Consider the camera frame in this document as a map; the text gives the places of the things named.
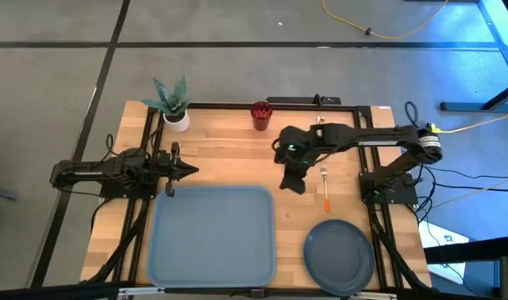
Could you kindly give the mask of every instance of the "orange handle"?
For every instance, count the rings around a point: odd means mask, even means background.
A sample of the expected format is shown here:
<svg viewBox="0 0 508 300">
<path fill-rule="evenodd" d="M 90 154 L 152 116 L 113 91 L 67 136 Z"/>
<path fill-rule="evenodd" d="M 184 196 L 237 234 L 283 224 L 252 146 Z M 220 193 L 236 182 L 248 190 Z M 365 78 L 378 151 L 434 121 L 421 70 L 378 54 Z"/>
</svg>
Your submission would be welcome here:
<svg viewBox="0 0 508 300">
<path fill-rule="evenodd" d="M 330 212 L 330 201 L 328 201 L 328 198 L 324 198 L 324 211 Z"/>
</svg>

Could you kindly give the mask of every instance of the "white pot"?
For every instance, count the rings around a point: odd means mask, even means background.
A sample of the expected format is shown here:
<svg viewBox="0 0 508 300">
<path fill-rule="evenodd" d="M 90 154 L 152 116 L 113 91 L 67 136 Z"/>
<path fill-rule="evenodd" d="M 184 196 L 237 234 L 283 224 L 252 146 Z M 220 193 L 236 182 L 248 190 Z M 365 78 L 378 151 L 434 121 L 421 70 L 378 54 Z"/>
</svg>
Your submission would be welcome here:
<svg viewBox="0 0 508 300">
<path fill-rule="evenodd" d="M 180 133 L 189 128 L 189 115 L 187 114 L 187 111 L 184 114 L 184 118 L 178 122 L 169 122 L 165 117 L 165 114 L 162 114 L 162 116 L 165 120 L 165 123 L 167 123 L 167 127 L 170 128 L 173 132 Z"/>
</svg>

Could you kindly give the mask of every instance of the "potted plant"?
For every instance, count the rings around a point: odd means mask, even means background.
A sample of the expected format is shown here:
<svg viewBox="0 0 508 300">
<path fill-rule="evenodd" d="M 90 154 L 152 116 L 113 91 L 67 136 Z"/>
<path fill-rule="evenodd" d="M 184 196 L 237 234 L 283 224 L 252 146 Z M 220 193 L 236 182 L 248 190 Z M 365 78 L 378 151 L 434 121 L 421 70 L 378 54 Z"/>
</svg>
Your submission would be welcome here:
<svg viewBox="0 0 508 300">
<path fill-rule="evenodd" d="M 179 133 L 188 129 L 189 115 L 186 109 L 189 102 L 186 100 L 186 76 L 182 76 L 182 79 L 177 82 L 172 93 L 169 93 L 165 85 L 155 78 L 154 87 L 156 87 L 160 101 L 142 100 L 142 102 L 148 107 L 156 108 L 162 112 L 163 119 L 171 130 Z"/>
</svg>

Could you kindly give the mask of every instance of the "blue plate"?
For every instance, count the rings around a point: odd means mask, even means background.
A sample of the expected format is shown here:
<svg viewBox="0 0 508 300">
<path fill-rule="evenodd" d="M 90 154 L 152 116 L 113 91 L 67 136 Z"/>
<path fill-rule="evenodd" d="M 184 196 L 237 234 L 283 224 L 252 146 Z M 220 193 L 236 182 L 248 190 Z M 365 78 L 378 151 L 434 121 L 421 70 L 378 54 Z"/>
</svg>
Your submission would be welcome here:
<svg viewBox="0 0 508 300">
<path fill-rule="evenodd" d="M 361 292 L 374 273 L 374 253 L 365 234 L 342 220 L 322 222 L 310 231 L 304 261 L 313 280 L 337 296 Z"/>
</svg>

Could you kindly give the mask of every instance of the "blue plastic tray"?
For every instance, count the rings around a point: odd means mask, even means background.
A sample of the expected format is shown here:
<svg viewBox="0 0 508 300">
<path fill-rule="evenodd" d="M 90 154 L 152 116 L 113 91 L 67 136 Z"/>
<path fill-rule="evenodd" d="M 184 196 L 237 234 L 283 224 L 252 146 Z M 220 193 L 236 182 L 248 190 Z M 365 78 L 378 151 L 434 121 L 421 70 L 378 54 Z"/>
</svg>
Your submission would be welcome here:
<svg viewBox="0 0 508 300">
<path fill-rule="evenodd" d="M 243 288 L 276 271 L 274 208 L 263 187 L 178 187 L 156 198 L 147 275 L 160 288 Z"/>
</svg>

